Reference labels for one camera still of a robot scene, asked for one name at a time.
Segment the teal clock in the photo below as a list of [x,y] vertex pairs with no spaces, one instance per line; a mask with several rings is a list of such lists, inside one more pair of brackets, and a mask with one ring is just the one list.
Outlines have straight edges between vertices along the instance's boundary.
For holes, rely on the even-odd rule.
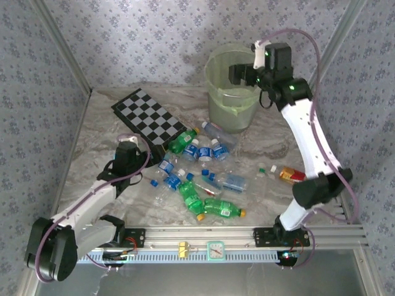
[[223,242],[208,242],[207,243],[207,258],[209,261],[223,261],[225,260],[225,245]]

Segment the plastic bucket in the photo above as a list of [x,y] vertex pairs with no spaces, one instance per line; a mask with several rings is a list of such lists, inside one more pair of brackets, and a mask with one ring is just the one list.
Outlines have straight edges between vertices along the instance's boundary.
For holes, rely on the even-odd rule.
[[209,92],[210,121],[229,133],[240,133],[256,113],[260,89],[231,84],[229,66],[253,64],[254,53],[241,44],[225,44],[213,51],[204,67]]

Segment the patterned wallpaper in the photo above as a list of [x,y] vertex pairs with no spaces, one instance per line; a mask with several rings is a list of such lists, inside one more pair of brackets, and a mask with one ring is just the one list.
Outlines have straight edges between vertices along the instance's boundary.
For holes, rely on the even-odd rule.
[[395,295],[395,3],[368,1],[323,81],[320,108],[383,284]]
[[[349,1],[337,0],[45,0],[90,85],[139,81],[201,84],[217,46],[249,45],[279,28],[311,32],[321,51]],[[298,53],[307,79],[313,48],[299,35],[281,36]]]
[[86,103],[28,0],[0,3],[0,295],[48,216]]

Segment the black and white checkerboard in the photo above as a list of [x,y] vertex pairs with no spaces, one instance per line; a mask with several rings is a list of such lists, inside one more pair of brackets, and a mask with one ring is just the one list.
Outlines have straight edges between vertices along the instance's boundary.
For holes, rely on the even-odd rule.
[[141,89],[111,108],[134,133],[142,135],[150,147],[163,145],[167,149],[171,140],[186,131],[181,122]]

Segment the green plastic bottle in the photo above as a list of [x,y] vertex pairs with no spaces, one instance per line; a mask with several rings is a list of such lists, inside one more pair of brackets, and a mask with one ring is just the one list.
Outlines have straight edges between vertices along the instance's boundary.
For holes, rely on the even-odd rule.
[[168,144],[168,149],[175,154],[183,152],[185,147],[192,142],[199,132],[198,128],[184,131]]
[[224,218],[231,217],[244,217],[246,211],[238,208],[231,202],[218,199],[205,199],[204,201],[204,212],[207,214],[214,214]]
[[187,181],[181,184],[178,190],[180,190],[188,210],[194,213],[199,221],[202,221],[205,217],[203,202],[200,200],[193,183],[191,181]]

